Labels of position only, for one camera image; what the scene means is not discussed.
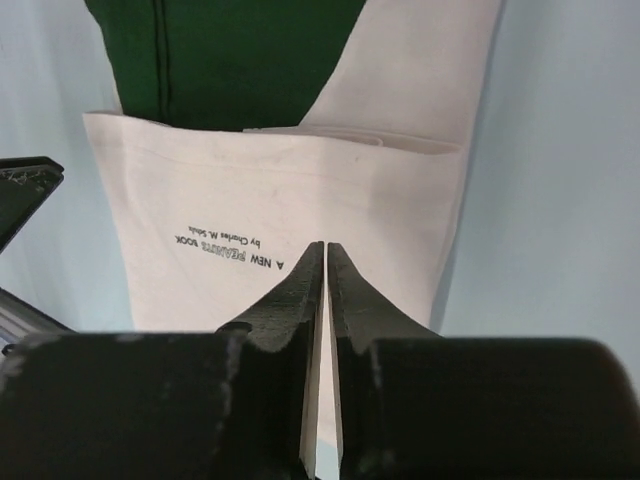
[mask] white tote bag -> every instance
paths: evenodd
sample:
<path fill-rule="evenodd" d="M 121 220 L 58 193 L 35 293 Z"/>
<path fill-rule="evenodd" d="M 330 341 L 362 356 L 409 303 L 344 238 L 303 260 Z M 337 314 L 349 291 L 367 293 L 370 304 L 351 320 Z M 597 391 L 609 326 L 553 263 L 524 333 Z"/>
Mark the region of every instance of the white tote bag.
<path fill-rule="evenodd" d="M 299 127 L 203 132 L 86 115 L 135 327 L 213 331 L 317 240 L 341 243 L 369 282 L 427 326 L 498 5 L 370 0 Z M 318 431 L 335 445 L 322 345 Z"/>

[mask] green cloth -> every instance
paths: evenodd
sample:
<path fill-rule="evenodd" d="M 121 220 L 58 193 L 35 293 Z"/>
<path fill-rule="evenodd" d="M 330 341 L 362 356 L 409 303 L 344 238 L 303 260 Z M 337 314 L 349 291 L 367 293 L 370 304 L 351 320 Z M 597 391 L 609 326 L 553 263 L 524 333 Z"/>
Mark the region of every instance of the green cloth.
<path fill-rule="evenodd" d="M 125 114 L 239 131 L 300 123 L 365 0 L 86 0 Z"/>

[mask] dark green fabric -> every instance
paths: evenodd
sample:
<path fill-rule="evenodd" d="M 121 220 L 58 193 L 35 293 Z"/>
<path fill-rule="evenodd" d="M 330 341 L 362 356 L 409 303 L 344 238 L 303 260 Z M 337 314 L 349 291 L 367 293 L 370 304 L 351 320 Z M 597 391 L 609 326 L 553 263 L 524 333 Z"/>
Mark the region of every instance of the dark green fabric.
<path fill-rule="evenodd" d="M 365 0 L 86 0 L 124 113 L 175 127 L 297 125 Z"/>

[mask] light blue surface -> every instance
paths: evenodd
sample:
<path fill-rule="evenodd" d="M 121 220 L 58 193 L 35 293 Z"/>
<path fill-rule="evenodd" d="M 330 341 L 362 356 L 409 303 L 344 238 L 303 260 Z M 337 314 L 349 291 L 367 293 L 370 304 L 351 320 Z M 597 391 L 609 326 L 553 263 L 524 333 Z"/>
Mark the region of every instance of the light blue surface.
<path fill-rule="evenodd" d="M 640 384 L 640 2 L 509 0 L 445 335 L 597 338 Z"/>
<path fill-rule="evenodd" d="M 82 0 L 0 0 L 0 158 L 47 155 L 65 181 L 0 256 L 0 285 L 74 329 L 131 329 L 115 227 L 82 113 L 113 109 Z"/>

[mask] seam on green fabric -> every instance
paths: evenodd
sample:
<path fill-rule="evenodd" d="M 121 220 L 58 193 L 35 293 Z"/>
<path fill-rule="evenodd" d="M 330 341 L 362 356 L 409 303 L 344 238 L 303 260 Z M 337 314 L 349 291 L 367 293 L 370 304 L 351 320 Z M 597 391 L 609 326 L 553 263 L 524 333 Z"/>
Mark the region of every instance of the seam on green fabric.
<path fill-rule="evenodd" d="M 164 0 L 153 0 L 153 14 L 156 36 L 156 68 L 158 74 L 158 102 L 160 116 L 163 123 L 171 123 L 169 104 L 169 43 L 167 39 L 167 16 L 165 14 Z"/>

